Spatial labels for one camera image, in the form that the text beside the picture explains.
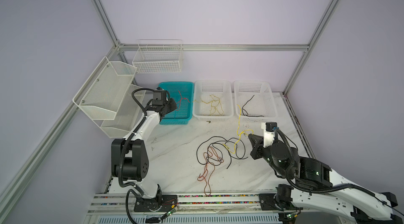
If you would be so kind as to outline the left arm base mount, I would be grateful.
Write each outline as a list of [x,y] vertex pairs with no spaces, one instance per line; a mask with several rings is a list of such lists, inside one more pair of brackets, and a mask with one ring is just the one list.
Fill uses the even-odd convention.
[[134,212],[168,212],[177,205],[177,195],[160,195],[155,198],[144,199],[136,198],[135,206],[132,208]]

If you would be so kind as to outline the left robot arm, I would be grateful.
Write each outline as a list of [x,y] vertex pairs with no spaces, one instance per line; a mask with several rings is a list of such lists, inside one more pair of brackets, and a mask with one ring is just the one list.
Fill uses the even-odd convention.
[[[143,90],[153,92],[153,98],[145,107],[135,97],[137,92]],[[124,138],[113,140],[111,145],[112,176],[118,179],[120,187],[133,190],[135,196],[159,201],[162,198],[160,186],[146,178],[149,170],[146,141],[162,119],[177,109],[177,105],[169,92],[161,87],[136,89],[131,96],[139,105],[143,116]]]

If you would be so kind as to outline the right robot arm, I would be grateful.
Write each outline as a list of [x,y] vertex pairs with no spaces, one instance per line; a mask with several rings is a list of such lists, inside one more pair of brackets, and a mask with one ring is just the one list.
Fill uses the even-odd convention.
[[303,210],[316,210],[346,218],[356,224],[402,224],[395,210],[396,196],[373,192],[340,175],[328,165],[300,156],[298,148],[278,128],[264,135],[250,134],[252,159],[264,160],[275,176],[285,180],[275,193],[261,193],[262,210],[278,210],[282,222],[294,223]]

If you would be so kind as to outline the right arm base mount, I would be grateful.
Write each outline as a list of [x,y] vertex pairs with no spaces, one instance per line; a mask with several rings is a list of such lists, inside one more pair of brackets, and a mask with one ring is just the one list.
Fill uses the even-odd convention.
[[290,185],[279,184],[275,193],[260,193],[259,203],[262,210],[301,210],[292,204],[291,193],[293,187]]

